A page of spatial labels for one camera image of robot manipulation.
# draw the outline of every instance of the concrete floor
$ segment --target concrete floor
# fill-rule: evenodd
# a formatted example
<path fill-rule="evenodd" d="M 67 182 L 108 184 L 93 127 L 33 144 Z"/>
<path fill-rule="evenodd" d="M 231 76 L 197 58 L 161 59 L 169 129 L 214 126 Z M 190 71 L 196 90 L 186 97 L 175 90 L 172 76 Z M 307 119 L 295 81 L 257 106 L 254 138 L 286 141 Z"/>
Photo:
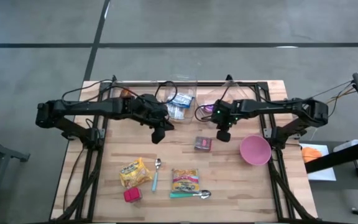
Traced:
<path fill-rule="evenodd" d="M 0 43 L 92 43 L 103 2 L 0 1 Z M 112 1 L 101 42 L 358 42 L 358 1 Z M 67 141 L 60 131 L 36 127 L 36 106 L 81 85 L 90 51 L 0 49 L 0 143 L 31 153 L 27 163 L 9 167 L 0 223 L 48 219 Z M 90 79 L 164 80 L 181 73 L 221 80 L 230 73 L 238 80 L 284 80 L 290 97 L 307 97 L 354 72 L 358 48 L 99 49 Z M 358 96 L 339 100 L 314 139 L 358 139 Z M 358 223 L 348 211 L 358 207 L 356 191 L 313 195 L 320 218 Z"/>

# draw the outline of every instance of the spoon with teal handle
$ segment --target spoon with teal handle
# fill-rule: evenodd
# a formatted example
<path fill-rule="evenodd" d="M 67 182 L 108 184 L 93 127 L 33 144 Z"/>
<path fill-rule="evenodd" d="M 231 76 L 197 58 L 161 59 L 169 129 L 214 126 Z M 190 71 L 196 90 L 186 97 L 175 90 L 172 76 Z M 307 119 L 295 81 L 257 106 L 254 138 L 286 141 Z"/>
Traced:
<path fill-rule="evenodd" d="M 193 193 L 171 193 L 169 195 L 170 198 L 183 198 L 183 197 L 193 197 L 193 196 L 199 196 L 201 199 L 209 198 L 212 195 L 212 193 L 209 190 L 202 190 L 198 194 Z"/>
<path fill-rule="evenodd" d="M 153 186 L 152 186 L 152 191 L 153 192 L 157 188 L 158 169 L 160 168 L 160 166 L 161 166 L 161 159 L 156 159 L 155 160 L 155 174 L 154 174 L 154 180 L 153 180 Z"/>

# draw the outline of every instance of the butcher block tabletop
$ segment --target butcher block tabletop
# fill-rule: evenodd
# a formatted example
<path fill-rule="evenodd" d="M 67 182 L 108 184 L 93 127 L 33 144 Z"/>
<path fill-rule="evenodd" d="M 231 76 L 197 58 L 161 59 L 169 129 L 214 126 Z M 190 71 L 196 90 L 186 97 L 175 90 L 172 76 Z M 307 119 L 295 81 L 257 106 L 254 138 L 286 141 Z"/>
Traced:
<path fill-rule="evenodd" d="M 268 83 L 271 100 L 282 100 L 287 97 L 282 80 L 262 82 Z M 90 86 L 93 83 L 95 82 L 84 82 L 83 86 Z M 156 90 L 152 87 L 131 87 L 130 82 L 127 86 L 138 94 L 154 93 Z M 222 87 L 199 86 L 197 97 L 204 97 L 217 88 Z M 255 93 L 246 86 L 240 88 L 248 98 L 255 98 Z M 98 90 L 99 84 L 82 90 L 80 100 L 97 95 Z M 234 98 L 244 98 L 233 92 L 235 91 L 230 94 Z M 119 90 L 115 90 L 113 94 L 116 96 Z M 86 118 L 93 119 L 92 116 L 76 116 L 75 122 L 87 127 Z M 277 126 L 284 126 L 293 119 L 293 116 L 275 114 L 275 119 Z M 175 130 L 167 131 L 160 143 L 153 144 L 151 141 L 153 129 L 140 126 L 136 121 L 129 119 L 109 120 L 93 213 L 94 222 L 277 221 L 267 165 L 249 165 L 241 158 L 239 152 L 240 143 L 244 137 L 250 134 L 262 135 L 259 118 L 240 120 L 230 129 L 231 140 L 229 142 L 217 140 L 217 129 L 195 118 L 190 124 L 174 123 L 174 125 Z M 213 139 L 210 152 L 194 150 L 196 136 Z M 70 141 L 68 144 L 51 218 L 57 218 L 63 212 L 65 189 L 81 150 L 82 144 L 79 140 Z M 80 189 L 85 157 L 86 149 L 80 157 L 68 188 L 66 207 Z M 119 171 L 138 157 L 143 158 L 145 166 L 152 175 L 155 172 L 156 158 L 161 159 L 157 190 L 152 192 L 152 181 L 146 182 L 138 186 L 143 198 L 135 203 L 126 203 L 123 196 L 126 189 L 121 185 Z M 287 145 L 283 150 L 283 158 L 291 191 L 306 210 L 317 217 L 300 148 L 296 145 Z M 212 196 L 204 200 L 198 197 L 170 199 L 172 169 L 198 169 L 200 189 L 211 191 Z M 284 214 L 286 214 L 285 199 L 282 191 L 280 193 L 280 200 Z M 84 217 L 88 211 L 89 195 L 90 190 L 85 198 Z"/>

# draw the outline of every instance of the pink bowl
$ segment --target pink bowl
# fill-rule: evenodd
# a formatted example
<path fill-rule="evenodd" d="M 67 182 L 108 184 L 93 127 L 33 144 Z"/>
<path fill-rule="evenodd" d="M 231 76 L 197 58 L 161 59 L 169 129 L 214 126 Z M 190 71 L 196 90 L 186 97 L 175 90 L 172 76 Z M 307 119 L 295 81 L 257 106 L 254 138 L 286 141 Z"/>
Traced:
<path fill-rule="evenodd" d="M 272 156 L 272 148 L 264 138 L 251 135 L 242 140 L 240 154 L 249 164 L 261 166 L 269 161 Z"/>

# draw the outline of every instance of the red box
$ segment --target red box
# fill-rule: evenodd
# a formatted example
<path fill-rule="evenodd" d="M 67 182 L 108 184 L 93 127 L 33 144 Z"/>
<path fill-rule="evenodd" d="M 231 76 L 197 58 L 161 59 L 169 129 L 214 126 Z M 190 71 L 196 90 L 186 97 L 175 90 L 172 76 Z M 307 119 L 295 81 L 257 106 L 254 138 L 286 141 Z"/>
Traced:
<path fill-rule="evenodd" d="M 126 202 L 136 202 L 142 199 L 142 192 L 137 187 L 133 187 L 124 192 L 124 199 Z"/>

